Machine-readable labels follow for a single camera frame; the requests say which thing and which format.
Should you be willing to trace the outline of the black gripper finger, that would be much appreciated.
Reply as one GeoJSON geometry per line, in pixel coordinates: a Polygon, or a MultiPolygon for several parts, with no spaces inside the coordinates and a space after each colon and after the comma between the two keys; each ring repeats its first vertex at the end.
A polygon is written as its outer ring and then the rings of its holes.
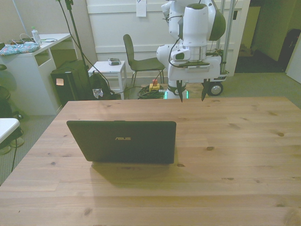
{"type": "Polygon", "coordinates": [[[204,79],[202,85],[203,85],[203,90],[202,90],[201,100],[203,101],[210,88],[210,79],[204,79]]]}
{"type": "Polygon", "coordinates": [[[183,80],[177,80],[176,87],[178,90],[179,98],[181,102],[183,102],[183,99],[186,97],[186,83],[183,80]]]}

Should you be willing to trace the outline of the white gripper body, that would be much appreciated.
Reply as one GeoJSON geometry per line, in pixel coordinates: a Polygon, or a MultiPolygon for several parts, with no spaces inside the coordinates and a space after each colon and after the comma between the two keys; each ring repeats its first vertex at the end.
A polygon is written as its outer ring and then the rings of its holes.
{"type": "Polygon", "coordinates": [[[220,76],[220,56],[207,56],[203,62],[209,63],[205,66],[189,66],[188,68],[178,68],[169,64],[168,79],[176,80],[198,80],[214,79],[220,76]]]}

